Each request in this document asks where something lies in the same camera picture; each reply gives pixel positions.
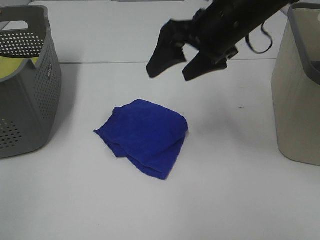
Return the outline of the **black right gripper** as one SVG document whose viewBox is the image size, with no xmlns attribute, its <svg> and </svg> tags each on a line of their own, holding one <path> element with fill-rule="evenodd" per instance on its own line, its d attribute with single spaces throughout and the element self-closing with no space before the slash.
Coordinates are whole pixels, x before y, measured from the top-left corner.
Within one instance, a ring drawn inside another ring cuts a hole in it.
<svg viewBox="0 0 320 240">
<path fill-rule="evenodd" d="M 169 20 L 146 70 L 155 78 L 174 65 L 186 62 L 185 44 L 199 52 L 183 69 L 186 81 L 227 68 L 227 58 L 236 55 L 235 45 L 294 0 L 214 0 L 191 21 Z"/>
</svg>

